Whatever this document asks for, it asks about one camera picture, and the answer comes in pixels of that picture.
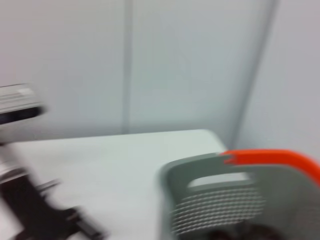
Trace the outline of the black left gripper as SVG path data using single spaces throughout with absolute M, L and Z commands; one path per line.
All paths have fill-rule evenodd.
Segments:
M 0 178 L 0 195 L 22 226 L 15 240 L 67 240 L 77 233 L 86 240 L 109 239 L 108 231 L 81 212 L 49 205 L 27 175 L 4 174 Z M 69 220 L 73 214 L 75 220 Z

